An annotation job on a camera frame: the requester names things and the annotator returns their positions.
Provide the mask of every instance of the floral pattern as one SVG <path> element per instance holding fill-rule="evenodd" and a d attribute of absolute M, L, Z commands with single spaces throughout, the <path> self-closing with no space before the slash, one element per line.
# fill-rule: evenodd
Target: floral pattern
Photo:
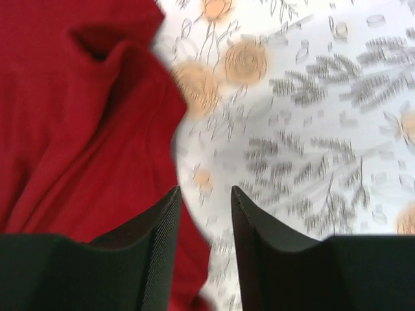
<path fill-rule="evenodd" d="M 232 0 L 203 0 L 203 17 L 210 22 L 222 21 L 232 9 Z"/>
<path fill-rule="evenodd" d="M 250 85 L 259 82 L 267 71 L 265 48 L 255 40 L 238 42 L 225 54 L 226 80 L 231 84 Z"/>
<path fill-rule="evenodd" d="M 178 175 L 214 310 L 242 310 L 233 185 L 320 240 L 415 232 L 415 1 L 159 2 L 153 51 L 188 105 Z"/>
<path fill-rule="evenodd" d="M 218 104 L 219 86 L 213 74 L 196 62 L 185 62 L 172 70 L 187 102 L 187 114 L 191 118 L 200 118 L 212 112 Z"/>
<path fill-rule="evenodd" d="M 198 168 L 195 170 L 193 173 L 193 182 L 205 191 L 212 191 L 211 174 L 206 168 Z"/>

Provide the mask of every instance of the red cloth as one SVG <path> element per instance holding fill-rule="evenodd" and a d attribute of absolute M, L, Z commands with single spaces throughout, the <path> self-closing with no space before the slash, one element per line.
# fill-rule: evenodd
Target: red cloth
<path fill-rule="evenodd" d="M 153 0 L 0 1 L 0 230 L 88 242 L 173 185 L 185 104 L 149 53 Z M 182 209 L 172 310 L 202 310 L 209 249 Z"/>

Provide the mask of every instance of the gray leaf print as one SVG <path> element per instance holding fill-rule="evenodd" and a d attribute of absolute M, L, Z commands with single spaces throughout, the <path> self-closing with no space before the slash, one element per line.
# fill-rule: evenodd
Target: gray leaf print
<path fill-rule="evenodd" d="M 288 31 L 288 21 L 286 21 L 282 26 L 281 26 L 281 33 L 284 34 Z"/>
<path fill-rule="evenodd" d="M 408 28 L 406 31 L 407 37 L 411 41 L 415 41 L 415 29 L 414 28 Z"/>
<path fill-rule="evenodd" d="M 401 134 L 399 132 L 399 128 L 390 127 L 390 126 L 380 126 L 379 131 L 382 135 L 385 136 L 393 136 L 393 137 L 399 137 Z"/>
<path fill-rule="evenodd" d="M 410 175 L 399 175 L 401 188 L 409 193 L 415 193 L 415 179 Z"/>
<path fill-rule="evenodd" d="M 298 50 L 296 55 L 296 63 L 302 63 L 309 57 L 309 42 L 307 40 L 303 40 L 301 42 L 301 46 L 301 49 Z"/>
<path fill-rule="evenodd" d="M 310 139 L 311 146 L 316 146 L 319 148 L 327 148 L 333 151 L 338 151 L 342 153 L 352 154 L 353 150 L 351 148 L 350 141 L 340 141 L 335 138 L 312 138 Z"/>
<path fill-rule="evenodd" d="M 406 101 L 406 102 L 402 105 L 401 109 L 399 109 L 399 112 L 401 113 L 401 115 L 403 115 L 403 114 L 407 113 L 409 110 L 410 110 L 410 104 L 409 104 L 409 102 L 408 102 L 408 101 Z"/>
<path fill-rule="evenodd" d="M 184 62 L 186 60 L 196 60 L 198 56 L 197 45 L 188 38 L 178 38 L 176 44 L 177 58 Z"/>
<path fill-rule="evenodd" d="M 281 1 L 281 7 L 279 8 L 279 22 L 283 23 L 283 17 L 284 17 L 284 1 Z"/>
<path fill-rule="evenodd" d="M 340 117 L 339 117 L 339 119 L 340 119 L 340 125 L 343 127 L 343 128 L 355 128 L 355 127 L 357 127 L 357 125 L 358 125 L 358 121 L 357 120 L 355 120 L 355 119 L 347 119 L 347 116 L 346 116 L 346 112 L 345 111 L 343 111 L 341 114 L 340 114 Z"/>
<path fill-rule="evenodd" d="M 412 15 L 415 15 L 415 1 L 414 0 L 408 1 L 408 7 Z"/>
<path fill-rule="evenodd" d="M 229 132 L 229 124 L 225 120 L 221 120 L 213 127 L 211 141 L 225 137 Z"/>
<path fill-rule="evenodd" d="M 380 186 L 385 184 L 388 181 L 388 176 L 386 173 L 378 173 L 378 174 L 372 174 L 370 176 L 370 179 L 372 180 L 372 183 Z"/>
<path fill-rule="evenodd" d="M 352 171 L 346 177 L 346 180 L 344 181 L 344 186 L 350 189 L 356 184 L 356 182 L 360 180 L 360 178 L 361 178 L 361 167 L 359 165 L 354 171 Z"/>
<path fill-rule="evenodd" d="M 285 130 L 276 132 L 276 135 L 283 145 L 288 147 L 289 150 L 293 150 L 301 156 L 303 155 L 304 145 L 301 143 L 299 137 L 294 136 L 292 133 L 286 133 Z"/>
<path fill-rule="evenodd" d="M 271 115 L 269 120 L 268 120 L 268 125 L 273 126 L 275 124 L 278 124 L 278 120 L 279 120 L 278 115 Z"/>
<path fill-rule="evenodd" d="M 198 135 L 198 141 L 199 141 L 199 145 L 200 145 L 201 149 L 204 149 L 204 148 L 205 148 L 205 146 L 206 146 L 206 144 L 205 144 L 205 142 L 203 141 L 203 138 L 202 138 L 202 132 L 199 132 L 199 135 Z"/>
<path fill-rule="evenodd" d="M 278 2 L 278 0 L 271 0 L 271 6 L 270 6 L 271 16 L 274 16 L 274 12 L 275 12 L 275 9 L 277 7 L 277 2 Z"/>
<path fill-rule="evenodd" d="M 335 20 L 333 17 L 329 16 L 329 27 L 332 34 L 335 33 Z"/>
<path fill-rule="evenodd" d="M 366 19 L 366 22 L 370 28 L 382 27 L 386 24 L 386 19 L 383 15 L 372 15 Z"/>
<path fill-rule="evenodd" d="M 287 46 L 288 39 L 285 37 L 284 34 L 276 32 L 275 34 L 271 34 L 268 36 L 268 44 L 275 46 Z"/>
<path fill-rule="evenodd" d="M 296 202 L 290 202 L 287 206 L 287 213 L 303 218 L 311 212 L 312 208 L 312 201 L 308 198 L 302 198 Z"/>
<path fill-rule="evenodd" d="M 355 189 L 351 206 L 356 207 L 359 203 L 362 203 L 364 208 L 367 208 L 370 204 L 370 193 L 366 187 L 359 186 Z"/>
<path fill-rule="evenodd" d="M 182 38 L 187 38 L 192 29 L 192 21 L 186 18 L 182 23 Z"/>
<path fill-rule="evenodd" d="M 405 140 L 405 144 L 406 144 L 408 150 L 412 154 L 415 155 L 415 143 L 414 143 L 414 141 L 411 138 L 407 137 L 407 136 L 405 136 L 404 140 Z"/>
<path fill-rule="evenodd" d="M 215 31 L 213 31 L 207 36 L 205 42 L 203 43 L 202 50 L 200 51 L 200 60 L 206 63 L 206 65 L 216 67 L 219 63 L 219 58 L 220 51 L 218 35 Z"/>
<path fill-rule="evenodd" d="M 261 117 L 264 117 L 272 109 L 272 104 L 274 103 L 274 98 L 268 104 L 256 104 L 248 112 L 246 119 L 248 121 L 255 120 Z"/>
<path fill-rule="evenodd" d="M 407 165 L 404 162 L 404 160 L 398 160 L 397 161 L 397 165 L 399 167 L 400 170 L 406 170 L 407 169 Z"/>
<path fill-rule="evenodd" d="M 384 111 L 383 116 L 385 117 L 385 120 L 388 121 L 391 125 L 399 124 L 397 117 L 395 117 L 393 114 Z"/>
<path fill-rule="evenodd" d="M 308 126 L 311 126 L 312 123 L 313 123 L 313 117 L 305 118 L 303 121 L 303 127 L 306 128 Z"/>
<path fill-rule="evenodd" d="M 372 211 L 372 219 L 378 225 L 387 225 L 388 224 L 388 218 L 381 211 Z"/>
<path fill-rule="evenodd" d="M 395 160 L 395 153 L 393 151 L 379 151 L 379 157 L 382 160 Z"/>

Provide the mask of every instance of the white floral fabric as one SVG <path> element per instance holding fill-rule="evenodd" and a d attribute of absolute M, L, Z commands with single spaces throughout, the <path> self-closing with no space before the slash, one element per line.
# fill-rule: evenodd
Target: white floral fabric
<path fill-rule="evenodd" d="M 175 156 L 211 242 L 202 294 L 242 310 L 230 189 L 317 239 L 415 233 L 413 0 L 158 0 L 188 105 Z"/>

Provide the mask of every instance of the fabric fold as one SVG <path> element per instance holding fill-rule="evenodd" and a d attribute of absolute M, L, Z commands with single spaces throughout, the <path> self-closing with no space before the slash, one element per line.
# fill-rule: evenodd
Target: fabric fold
<path fill-rule="evenodd" d="M 152 0 L 49 4 L 0 5 L 22 24 L 0 30 L 22 40 L 0 52 L 1 227 L 89 242 L 177 184 L 185 102 L 148 50 L 163 19 Z M 182 208 L 171 308 L 203 310 L 209 248 Z"/>

